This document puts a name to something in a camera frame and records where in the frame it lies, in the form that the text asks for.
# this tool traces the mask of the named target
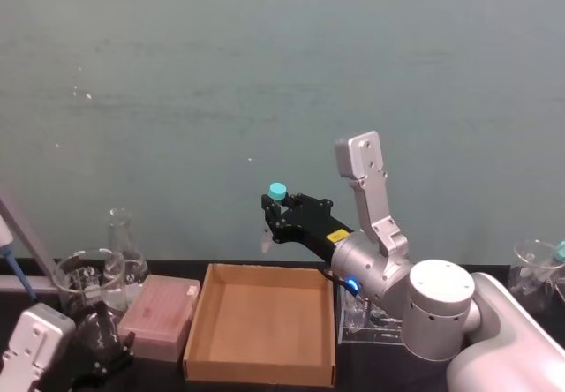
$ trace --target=lab bench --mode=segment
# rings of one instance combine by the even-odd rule
[[[27,275],[41,275],[31,259],[19,260]],[[204,280],[210,262],[196,260],[152,260],[149,268],[157,275],[171,275]],[[232,264],[260,264],[292,268],[318,268],[315,262],[230,261]],[[471,272],[481,271],[506,283],[508,266],[464,266]],[[0,261],[0,275],[10,274]],[[57,307],[57,296],[42,295],[41,300]],[[0,350],[5,350],[20,313],[29,307],[25,293],[0,293]],[[534,318],[561,346],[565,346],[565,305],[555,297],[549,311]],[[447,390],[445,369],[448,363],[432,363],[415,357],[403,346],[366,343],[342,343],[336,346],[336,391],[433,391]],[[178,392],[178,391],[321,391],[327,388],[289,387],[283,385],[211,384],[187,382],[178,364],[135,358],[132,365],[110,379],[102,388],[81,389],[100,392]]]

